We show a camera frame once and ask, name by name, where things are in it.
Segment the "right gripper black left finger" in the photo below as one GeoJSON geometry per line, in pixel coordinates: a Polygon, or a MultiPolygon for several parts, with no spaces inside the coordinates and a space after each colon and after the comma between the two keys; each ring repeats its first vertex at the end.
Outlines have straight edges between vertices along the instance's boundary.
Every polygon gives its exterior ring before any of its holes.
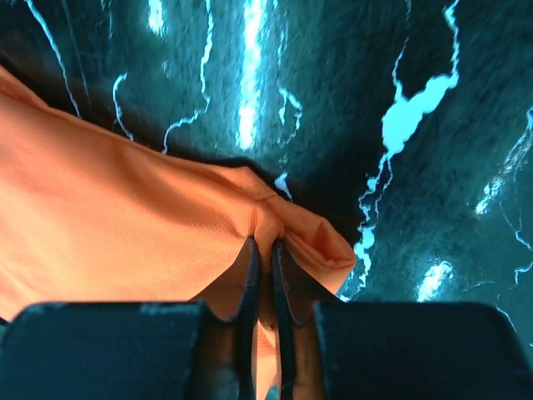
{"type": "Polygon", "coordinates": [[[257,244],[188,302],[41,302],[1,341],[4,399],[253,399],[257,244]]]}

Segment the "orange t shirt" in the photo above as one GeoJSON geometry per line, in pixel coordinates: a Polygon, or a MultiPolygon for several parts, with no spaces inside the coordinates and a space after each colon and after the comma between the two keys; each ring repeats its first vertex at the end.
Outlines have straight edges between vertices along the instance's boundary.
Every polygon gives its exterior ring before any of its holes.
{"type": "Polygon", "coordinates": [[[252,238],[256,396],[278,385],[272,249],[336,296],[355,254],[247,167],[168,157],[49,107],[1,73],[1,317],[36,303],[188,302],[252,238]]]}

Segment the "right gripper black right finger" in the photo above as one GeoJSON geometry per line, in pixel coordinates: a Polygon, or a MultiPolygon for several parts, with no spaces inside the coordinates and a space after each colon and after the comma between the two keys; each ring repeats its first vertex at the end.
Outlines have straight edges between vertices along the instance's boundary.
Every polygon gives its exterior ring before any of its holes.
{"type": "Polygon", "coordinates": [[[271,255],[280,398],[531,398],[531,365],[496,308],[343,302],[284,242],[271,255]]]}

